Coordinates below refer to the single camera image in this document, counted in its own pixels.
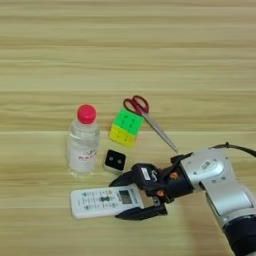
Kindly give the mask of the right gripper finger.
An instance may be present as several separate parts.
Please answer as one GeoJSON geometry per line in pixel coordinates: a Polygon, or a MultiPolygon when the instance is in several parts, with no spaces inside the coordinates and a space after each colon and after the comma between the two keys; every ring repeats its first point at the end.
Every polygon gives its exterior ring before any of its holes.
{"type": "Polygon", "coordinates": [[[167,215],[167,210],[164,204],[159,206],[150,206],[144,209],[140,207],[135,207],[116,215],[116,218],[122,220],[145,220],[153,218],[156,216],[165,216],[167,215]]]}
{"type": "Polygon", "coordinates": [[[125,172],[110,183],[110,187],[127,186],[133,184],[132,172],[125,172]]]}

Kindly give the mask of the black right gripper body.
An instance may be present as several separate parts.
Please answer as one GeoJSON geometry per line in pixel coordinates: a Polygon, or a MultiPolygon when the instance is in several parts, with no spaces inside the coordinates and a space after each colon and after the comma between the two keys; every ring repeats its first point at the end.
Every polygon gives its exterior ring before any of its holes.
{"type": "Polygon", "coordinates": [[[181,163],[182,160],[190,156],[191,153],[172,157],[171,165],[164,169],[159,169],[152,164],[147,165],[149,180],[146,181],[145,193],[148,197],[153,198],[155,207],[165,203],[169,204],[175,198],[191,194],[194,191],[181,163]]]}

